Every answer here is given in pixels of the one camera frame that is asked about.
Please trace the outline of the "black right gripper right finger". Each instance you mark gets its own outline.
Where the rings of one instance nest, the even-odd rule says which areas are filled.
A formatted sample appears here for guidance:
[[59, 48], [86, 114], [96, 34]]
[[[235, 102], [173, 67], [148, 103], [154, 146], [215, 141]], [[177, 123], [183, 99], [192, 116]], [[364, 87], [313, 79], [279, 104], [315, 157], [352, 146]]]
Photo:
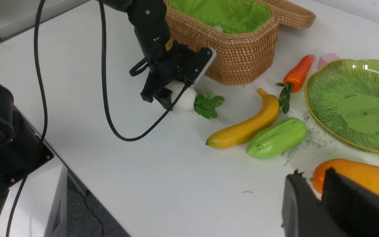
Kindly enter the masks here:
[[350, 237], [379, 237], [379, 195], [330, 168], [321, 203]]

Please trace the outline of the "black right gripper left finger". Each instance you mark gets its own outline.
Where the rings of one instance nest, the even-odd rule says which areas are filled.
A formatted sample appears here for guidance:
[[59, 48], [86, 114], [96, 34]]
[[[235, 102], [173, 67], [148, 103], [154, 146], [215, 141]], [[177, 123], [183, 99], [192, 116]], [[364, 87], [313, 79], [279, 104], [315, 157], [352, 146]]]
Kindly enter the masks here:
[[282, 227], [286, 237], [344, 236], [298, 170], [285, 178]]

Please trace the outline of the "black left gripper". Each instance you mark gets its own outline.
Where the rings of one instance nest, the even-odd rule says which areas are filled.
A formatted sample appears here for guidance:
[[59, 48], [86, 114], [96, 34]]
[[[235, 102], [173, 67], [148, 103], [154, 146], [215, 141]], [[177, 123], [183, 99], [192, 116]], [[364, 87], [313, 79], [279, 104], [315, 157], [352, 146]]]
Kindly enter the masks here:
[[194, 70], [198, 62], [196, 54], [199, 51], [195, 52], [175, 41], [170, 52], [158, 47], [150, 53], [146, 60], [150, 71], [140, 93], [143, 101], [152, 103], [156, 99], [164, 109], [171, 111], [172, 91], [165, 86], [173, 80], [190, 85], [194, 82], [197, 77]]

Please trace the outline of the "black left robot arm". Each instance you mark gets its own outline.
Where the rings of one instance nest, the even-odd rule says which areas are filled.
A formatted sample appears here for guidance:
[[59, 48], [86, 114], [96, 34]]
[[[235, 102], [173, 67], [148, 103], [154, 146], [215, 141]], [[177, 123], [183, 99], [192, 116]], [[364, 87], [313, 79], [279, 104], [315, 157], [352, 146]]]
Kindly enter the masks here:
[[137, 76], [149, 69], [140, 95], [143, 101], [156, 99], [165, 109], [172, 109], [174, 99], [167, 86], [173, 81], [184, 84], [183, 90], [196, 85], [216, 57], [211, 47], [194, 51], [178, 42], [166, 21], [166, 4], [162, 0], [103, 0], [102, 4], [127, 13], [143, 52], [129, 74]]

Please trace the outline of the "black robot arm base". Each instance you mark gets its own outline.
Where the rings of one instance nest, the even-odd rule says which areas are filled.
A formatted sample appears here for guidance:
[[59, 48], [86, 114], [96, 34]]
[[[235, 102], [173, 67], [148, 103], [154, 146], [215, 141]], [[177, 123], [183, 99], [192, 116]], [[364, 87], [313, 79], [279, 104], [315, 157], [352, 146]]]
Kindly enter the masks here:
[[11, 187], [53, 158], [0, 84], [0, 182]]

